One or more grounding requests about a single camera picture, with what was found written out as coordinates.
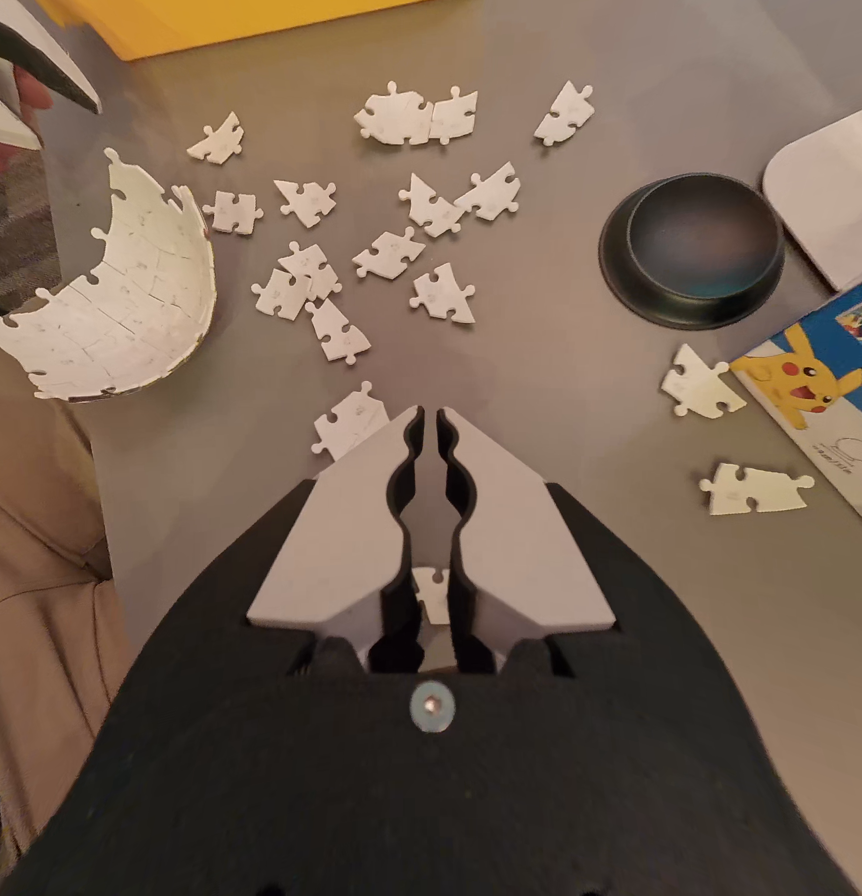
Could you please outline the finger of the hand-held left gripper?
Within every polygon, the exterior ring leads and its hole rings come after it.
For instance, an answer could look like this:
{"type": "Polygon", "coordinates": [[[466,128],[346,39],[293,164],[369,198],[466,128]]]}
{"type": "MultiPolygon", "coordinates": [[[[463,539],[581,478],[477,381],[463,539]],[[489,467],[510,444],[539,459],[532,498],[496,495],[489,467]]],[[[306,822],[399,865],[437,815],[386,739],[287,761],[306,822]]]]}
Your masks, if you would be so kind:
{"type": "Polygon", "coordinates": [[[40,137],[21,117],[20,95],[15,85],[0,91],[0,144],[17,149],[39,151],[40,137]]]}
{"type": "Polygon", "coordinates": [[[80,68],[17,1],[0,1],[0,60],[18,66],[76,105],[101,114],[101,100],[80,68]]]}

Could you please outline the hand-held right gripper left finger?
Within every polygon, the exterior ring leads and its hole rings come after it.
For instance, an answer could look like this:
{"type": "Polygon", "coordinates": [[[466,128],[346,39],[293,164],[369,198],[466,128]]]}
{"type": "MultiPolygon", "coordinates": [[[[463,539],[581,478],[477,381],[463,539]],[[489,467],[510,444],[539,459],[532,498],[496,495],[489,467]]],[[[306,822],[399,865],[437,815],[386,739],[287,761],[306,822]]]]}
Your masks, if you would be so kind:
{"type": "Polygon", "coordinates": [[[347,640],[360,659],[423,659],[402,513],[425,411],[406,409],[319,474],[246,618],[347,640]]]}

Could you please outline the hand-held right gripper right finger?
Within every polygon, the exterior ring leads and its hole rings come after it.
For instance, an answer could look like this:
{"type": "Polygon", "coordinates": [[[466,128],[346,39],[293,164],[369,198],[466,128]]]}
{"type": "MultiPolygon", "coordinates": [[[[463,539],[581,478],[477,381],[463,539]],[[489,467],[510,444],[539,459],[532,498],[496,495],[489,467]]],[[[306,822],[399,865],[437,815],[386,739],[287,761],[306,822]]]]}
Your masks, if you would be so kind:
{"type": "Polygon", "coordinates": [[[437,444],[459,515],[447,590],[456,659],[507,659],[524,640],[611,629],[544,478],[451,408],[437,411],[437,444]]]}

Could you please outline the partly built white puzzle ball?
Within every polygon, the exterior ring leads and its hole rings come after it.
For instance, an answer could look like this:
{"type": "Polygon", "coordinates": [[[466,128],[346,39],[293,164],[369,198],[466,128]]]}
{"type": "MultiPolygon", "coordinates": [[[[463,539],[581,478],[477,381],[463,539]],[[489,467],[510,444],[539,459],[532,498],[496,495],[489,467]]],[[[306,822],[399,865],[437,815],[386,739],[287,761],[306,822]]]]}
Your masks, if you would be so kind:
{"type": "Polygon", "coordinates": [[[189,187],[173,198],[143,168],[109,160],[111,225],[92,229],[101,263],[43,305],[0,317],[0,350],[39,399],[83,403],[139,392],[173,373],[203,342],[217,291],[213,245],[189,187]]]}

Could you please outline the white puzzle pieces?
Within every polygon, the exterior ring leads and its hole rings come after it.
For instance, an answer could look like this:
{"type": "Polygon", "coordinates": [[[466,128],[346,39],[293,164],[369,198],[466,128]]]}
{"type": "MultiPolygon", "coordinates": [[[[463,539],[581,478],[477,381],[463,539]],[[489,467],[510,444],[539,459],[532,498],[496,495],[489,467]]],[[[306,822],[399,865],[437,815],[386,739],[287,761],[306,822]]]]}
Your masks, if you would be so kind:
{"type": "MultiPolygon", "coordinates": [[[[555,142],[569,139],[593,115],[590,103],[592,86],[586,85],[578,91],[567,81],[551,104],[548,113],[535,131],[535,137],[551,147],[555,142]]],[[[428,236],[438,236],[447,230],[459,230],[458,218],[473,209],[479,218],[493,219],[503,210],[515,211],[514,200],[519,181],[514,168],[506,164],[486,181],[480,175],[472,175],[472,190],[454,200],[449,205],[443,199],[435,199],[434,192],[427,185],[419,184],[417,176],[412,177],[409,190],[400,192],[401,200],[412,202],[410,216],[413,221],[425,227],[428,236]]],[[[450,320],[461,325],[472,325],[475,320],[470,311],[468,299],[473,295],[473,287],[458,285],[447,263],[431,274],[414,281],[416,295],[410,298],[412,308],[423,307],[435,319],[450,320]]],[[[729,364],[720,362],[709,366],[688,345],[683,344],[675,353],[670,369],[666,372],[661,391],[674,400],[673,412],[683,418],[690,412],[711,420],[719,419],[724,411],[742,409],[746,402],[722,380],[729,370],[729,364]]],[[[317,432],[325,442],[313,445],[314,453],[328,450],[337,461],[344,449],[355,447],[357,434],[369,435],[368,410],[363,418],[358,418],[357,406],[360,401],[368,402],[368,384],[361,391],[354,392],[333,410],[336,420],[327,417],[316,420],[317,432]]]]}

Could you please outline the colourful cardboard puzzle box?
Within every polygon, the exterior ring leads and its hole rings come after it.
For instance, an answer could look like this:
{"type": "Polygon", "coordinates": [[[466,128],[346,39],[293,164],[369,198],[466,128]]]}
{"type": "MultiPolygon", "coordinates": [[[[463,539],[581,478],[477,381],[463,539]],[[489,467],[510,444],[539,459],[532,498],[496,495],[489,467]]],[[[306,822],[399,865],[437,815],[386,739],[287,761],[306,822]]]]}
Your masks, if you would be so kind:
{"type": "Polygon", "coordinates": [[[862,283],[729,368],[862,518],[862,283]]]}

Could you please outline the joined white puzzle strip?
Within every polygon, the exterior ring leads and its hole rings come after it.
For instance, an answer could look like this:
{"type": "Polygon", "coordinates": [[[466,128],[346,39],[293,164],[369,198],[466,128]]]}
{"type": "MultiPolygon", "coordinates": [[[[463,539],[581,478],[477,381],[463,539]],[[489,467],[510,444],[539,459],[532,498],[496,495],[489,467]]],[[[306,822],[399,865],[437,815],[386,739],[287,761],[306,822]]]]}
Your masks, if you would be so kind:
{"type": "Polygon", "coordinates": [[[453,86],[449,98],[431,102],[415,91],[398,91],[394,82],[387,89],[385,95],[370,96],[354,116],[364,139],[389,146],[437,140],[446,146],[474,130],[477,91],[462,94],[459,86],[453,86]]]}

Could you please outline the yellow plastic bin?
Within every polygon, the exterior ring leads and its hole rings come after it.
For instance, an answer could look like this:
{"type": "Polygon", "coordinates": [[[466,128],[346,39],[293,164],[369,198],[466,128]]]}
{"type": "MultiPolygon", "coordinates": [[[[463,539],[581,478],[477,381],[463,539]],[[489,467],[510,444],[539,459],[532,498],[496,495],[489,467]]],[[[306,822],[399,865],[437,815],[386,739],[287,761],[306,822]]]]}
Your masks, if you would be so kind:
{"type": "Polygon", "coordinates": [[[56,25],[88,25],[131,62],[410,5],[410,1],[39,1],[56,25]]]}

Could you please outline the black round stand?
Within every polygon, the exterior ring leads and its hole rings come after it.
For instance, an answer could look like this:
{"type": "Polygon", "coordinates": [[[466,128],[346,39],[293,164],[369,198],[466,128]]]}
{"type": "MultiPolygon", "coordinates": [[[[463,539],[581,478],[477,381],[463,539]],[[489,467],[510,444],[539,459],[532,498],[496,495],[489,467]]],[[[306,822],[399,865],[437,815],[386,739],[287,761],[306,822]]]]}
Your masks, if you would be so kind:
{"type": "Polygon", "coordinates": [[[711,172],[643,185],[612,211],[598,262],[606,285],[640,318],[716,330],[748,318],[783,274],[786,238],[753,187],[711,172]]]}

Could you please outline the white rounded flat pad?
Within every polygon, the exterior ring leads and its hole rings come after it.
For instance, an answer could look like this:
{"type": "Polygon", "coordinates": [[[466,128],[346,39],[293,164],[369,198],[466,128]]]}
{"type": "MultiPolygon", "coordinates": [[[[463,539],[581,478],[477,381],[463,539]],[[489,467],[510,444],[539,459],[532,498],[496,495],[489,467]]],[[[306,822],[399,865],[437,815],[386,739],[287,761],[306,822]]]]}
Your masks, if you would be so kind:
{"type": "Polygon", "coordinates": [[[836,292],[862,282],[862,109],[784,146],[761,185],[836,292]]]}

